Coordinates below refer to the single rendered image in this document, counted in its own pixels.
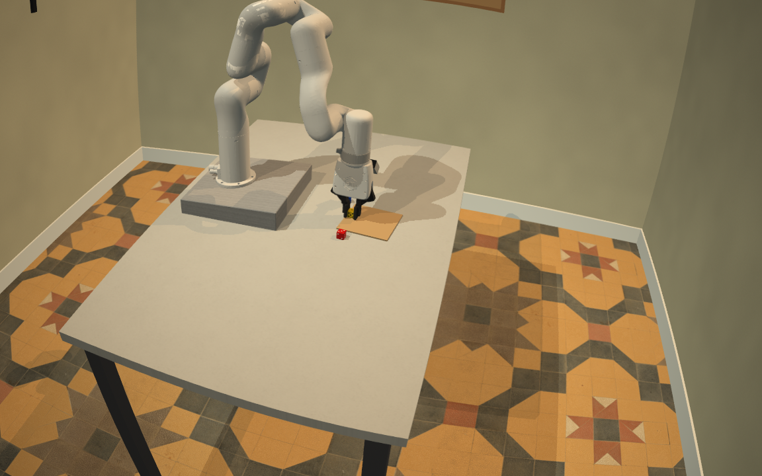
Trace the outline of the orange mat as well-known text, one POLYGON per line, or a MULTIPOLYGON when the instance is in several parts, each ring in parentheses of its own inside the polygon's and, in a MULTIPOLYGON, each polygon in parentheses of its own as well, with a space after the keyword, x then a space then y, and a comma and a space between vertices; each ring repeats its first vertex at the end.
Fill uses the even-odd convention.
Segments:
POLYGON ((362 214, 356 220, 344 218, 336 229, 387 241, 402 216, 382 209, 362 206, 362 214))

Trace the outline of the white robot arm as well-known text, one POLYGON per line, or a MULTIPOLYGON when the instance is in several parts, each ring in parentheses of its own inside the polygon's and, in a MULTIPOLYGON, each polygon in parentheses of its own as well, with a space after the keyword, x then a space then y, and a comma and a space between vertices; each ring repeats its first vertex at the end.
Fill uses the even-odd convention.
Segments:
POLYGON ((304 0, 262 0, 242 10, 226 64, 233 79, 214 96, 220 164, 208 169, 223 188, 241 188, 256 180, 256 172, 250 169, 250 123, 245 106, 262 93, 271 64, 264 29, 283 23, 292 25, 290 36, 300 69, 300 114, 308 135, 324 142, 342 132, 342 147, 336 150, 341 160, 349 165, 370 160, 371 112, 326 102, 333 71, 325 40, 333 31, 331 19, 304 0))

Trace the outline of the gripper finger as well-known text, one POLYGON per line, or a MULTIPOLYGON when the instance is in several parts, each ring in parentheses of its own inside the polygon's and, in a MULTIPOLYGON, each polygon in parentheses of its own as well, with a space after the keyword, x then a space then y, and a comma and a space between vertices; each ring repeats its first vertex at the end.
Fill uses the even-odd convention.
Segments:
POLYGON ((356 207, 354 207, 353 219, 356 220, 358 218, 358 216, 360 216, 362 214, 362 205, 364 203, 366 203, 366 202, 373 202, 375 199, 376 198, 375 198, 375 195, 373 193, 373 189, 371 187, 371 194, 370 194, 368 199, 366 199, 366 200, 357 199, 357 201, 356 201, 356 207))
MULTIPOLYGON (((333 187, 331 188, 331 192, 332 192, 333 194, 335 194, 335 193, 333 192, 333 187)), ((342 203, 342 205, 343 205, 343 213, 344 213, 344 218, 345 218, 345 219, 347 219, 347 211, 348 211, 348 210, 350 209, 350 207, 351 207, 351 201, 350 201, 350 200, 349 200, 349 198, 347 198, 346 196, 341 196, 341 195, 338 195, 338 194, 335 194, 335 195, 337 195, 337 198, 341 199, 341 203, 342 203)))

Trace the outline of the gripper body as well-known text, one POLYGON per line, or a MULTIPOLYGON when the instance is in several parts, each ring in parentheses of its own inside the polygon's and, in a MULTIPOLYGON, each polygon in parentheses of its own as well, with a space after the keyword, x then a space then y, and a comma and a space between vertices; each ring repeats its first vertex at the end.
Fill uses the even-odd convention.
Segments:
POLYGON ((348 163, 337 159, 335 167, 335 178, 333 178, 333 192, 346 196, 347 198, 356 198, 366 200, 373 189, 373 166, 370 159, 363 165, 349 165, 348 163))

